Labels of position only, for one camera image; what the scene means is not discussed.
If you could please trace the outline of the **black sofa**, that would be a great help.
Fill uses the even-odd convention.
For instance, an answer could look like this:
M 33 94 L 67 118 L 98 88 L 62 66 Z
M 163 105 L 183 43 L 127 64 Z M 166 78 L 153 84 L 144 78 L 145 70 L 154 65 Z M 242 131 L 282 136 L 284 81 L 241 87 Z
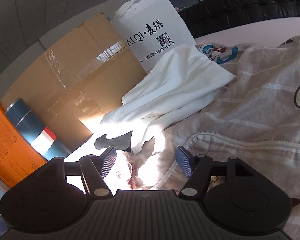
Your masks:
M 179 15 L 198 38 L 246 24 L 300 17 L 300 0 L 204 0 Z

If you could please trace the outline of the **blue thermos bottle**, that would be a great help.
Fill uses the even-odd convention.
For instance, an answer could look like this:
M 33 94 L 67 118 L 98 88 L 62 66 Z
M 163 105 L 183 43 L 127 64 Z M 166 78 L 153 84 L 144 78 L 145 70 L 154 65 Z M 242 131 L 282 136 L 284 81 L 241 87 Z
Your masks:
M 21 98 L 6 109 L 6 116 L 23 138 L 46 160 L 66 158 L 70 151 Z

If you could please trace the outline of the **white folded cloth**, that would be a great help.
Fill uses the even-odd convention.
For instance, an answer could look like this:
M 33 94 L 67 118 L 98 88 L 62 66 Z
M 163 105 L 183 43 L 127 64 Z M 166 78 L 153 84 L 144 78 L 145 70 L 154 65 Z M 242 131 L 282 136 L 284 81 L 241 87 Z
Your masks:
M 101 120 L 107 139 L 130 133 L 138 154 L 145 142 L 216 101 L 235 75 L 194 45 L 165 53 L 154 68 L 122 97 L 122 106 Z

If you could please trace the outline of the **white printed tote bag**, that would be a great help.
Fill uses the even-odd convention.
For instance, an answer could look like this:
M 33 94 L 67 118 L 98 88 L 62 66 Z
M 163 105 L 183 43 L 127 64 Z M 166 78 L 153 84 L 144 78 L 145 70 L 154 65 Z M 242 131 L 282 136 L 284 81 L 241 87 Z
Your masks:
M 172 48 L 196 44 L 170 0 L 128 1 L 110 23 L 147 73 Z

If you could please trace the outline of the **pink knitted sweater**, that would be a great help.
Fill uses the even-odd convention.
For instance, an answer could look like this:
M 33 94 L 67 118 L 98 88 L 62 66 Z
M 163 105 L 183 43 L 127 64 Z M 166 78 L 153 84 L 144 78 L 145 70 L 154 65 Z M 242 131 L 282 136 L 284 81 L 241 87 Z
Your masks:
M 146 190 L 147 187 L 138 175 L 139 168 L 145 164 L 150 153 L 134 155 L 117 151 L 116 161 L 104 181 L 112 193 L 117 190 Z

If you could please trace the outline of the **small dark grey cloth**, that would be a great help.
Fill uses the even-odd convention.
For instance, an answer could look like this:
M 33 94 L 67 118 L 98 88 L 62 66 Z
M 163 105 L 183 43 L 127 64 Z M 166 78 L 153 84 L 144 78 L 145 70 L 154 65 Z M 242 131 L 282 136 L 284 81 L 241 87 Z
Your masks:
M 106 134 L 104 134 L 95 140 L 94 146 L 97 150 L 114 146 L 117 150 L 131 152 L 131 137 L 132 131 L 112 139 L 107 139 Z

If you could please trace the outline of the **orange printed box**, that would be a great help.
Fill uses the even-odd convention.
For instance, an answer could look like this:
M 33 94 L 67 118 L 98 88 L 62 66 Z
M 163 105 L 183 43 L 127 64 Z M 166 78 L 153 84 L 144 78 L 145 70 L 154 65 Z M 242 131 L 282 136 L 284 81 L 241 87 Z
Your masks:
M 0 104 L 0 178 L 14 187 L 47 163 L 15 129 Z

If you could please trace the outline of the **brown cardboard box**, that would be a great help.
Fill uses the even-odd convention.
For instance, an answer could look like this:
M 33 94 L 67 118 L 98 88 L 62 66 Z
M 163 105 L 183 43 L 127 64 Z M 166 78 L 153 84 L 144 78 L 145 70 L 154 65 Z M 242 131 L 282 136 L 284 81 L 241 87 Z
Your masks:
M 146 72 L 103 14 L 76 27 L 40 55 L 2 98 L 22 98 L 70 151 L 98 130 L 100 119 Z

